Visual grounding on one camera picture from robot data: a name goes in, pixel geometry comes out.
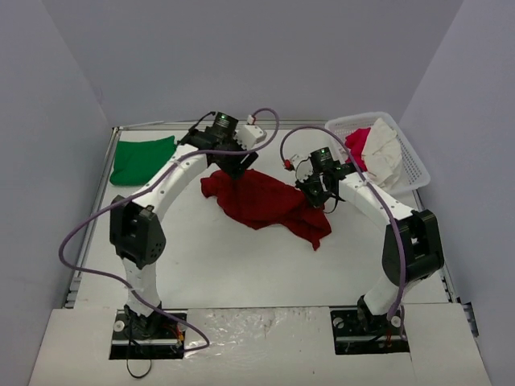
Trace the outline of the dark red t shirt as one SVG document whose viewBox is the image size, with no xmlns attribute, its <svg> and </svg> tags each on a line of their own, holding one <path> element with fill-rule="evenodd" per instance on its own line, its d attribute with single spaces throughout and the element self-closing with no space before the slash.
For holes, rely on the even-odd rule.
<svg viewBox="0 0 515 386">
<path fill-rule="evenodd" d="M 300 190 L 257 170 L 240 179 L 218 170 L 200 180 L 200 189 L 231 219 L 254 230 L 282 225 L 314 250 L 332 232 L 323 210 L 312 207 Z"/>
</svg>

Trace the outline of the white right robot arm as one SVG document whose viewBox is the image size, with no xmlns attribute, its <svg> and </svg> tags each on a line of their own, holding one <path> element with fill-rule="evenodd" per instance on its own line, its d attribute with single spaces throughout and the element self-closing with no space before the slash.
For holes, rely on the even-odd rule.
<svg viewBox="0 0 515 386">
<path fill-rule="evenodd" d="M 409 290 L 443 267 L 436 216 L 397 201 L 353 164 L 336 161 L 327 147 L 296 155 L 285 166 L 295 172 L 295 186 L 309 204 L 322 207 L 330 198 L 349 203 L 383 232 L 381 276 L 361 296 L 356 313 L 362 330 L 377 331 Z"/>
</svg>

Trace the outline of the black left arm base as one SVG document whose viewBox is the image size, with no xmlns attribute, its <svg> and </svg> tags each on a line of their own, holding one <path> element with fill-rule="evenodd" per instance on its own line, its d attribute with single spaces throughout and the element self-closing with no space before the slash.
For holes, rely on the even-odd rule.
<svg viewBox="0 0 515 386">
<path fill-rule="evenodd" d="M 110 360 L 182 359 L 186 327 L 153 312 L 148 318 L 125 308 L 113 323 Z"/>
</svg>

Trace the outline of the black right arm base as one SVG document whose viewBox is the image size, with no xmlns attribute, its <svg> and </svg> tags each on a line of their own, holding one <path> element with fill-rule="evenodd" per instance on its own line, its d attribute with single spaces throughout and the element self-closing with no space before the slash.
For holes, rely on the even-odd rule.
<svg viewBox="0 0 515 386">
<path fill-rule="evenodd" d="M 409 353 L 407 339 L 384 316 L 365 326 L 356 307 L 330 308 L 336 355 L 383 355 Z"/>
</svg>

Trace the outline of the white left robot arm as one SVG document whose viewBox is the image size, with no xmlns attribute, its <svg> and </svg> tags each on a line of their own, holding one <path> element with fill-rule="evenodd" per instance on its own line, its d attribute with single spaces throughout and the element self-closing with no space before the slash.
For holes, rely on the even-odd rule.
<svg viewBox="0 0 515 386">
<path fill-rule="evenodd" d="M 122 259 L 126 280 L 136 290 L 128 294 L 126 312 L 135 314 L 133 327 L 152 336 L 162 326 L 162 307 L 157 290 L 157 260 L 166 248 L 162 227 L 167 210 L 187 185 L 211 165 L 231 179 L 239 179 L 258 158 L 251 149 L 263 142 L 266 133 L 250 115 L 238 129 L 238 120 L 217 113 L 212 125 L 192 128 L 181 138 L 175 152 L 146 184 L 157 187 L 110 212 L 109 241 Z"/>
</svg>

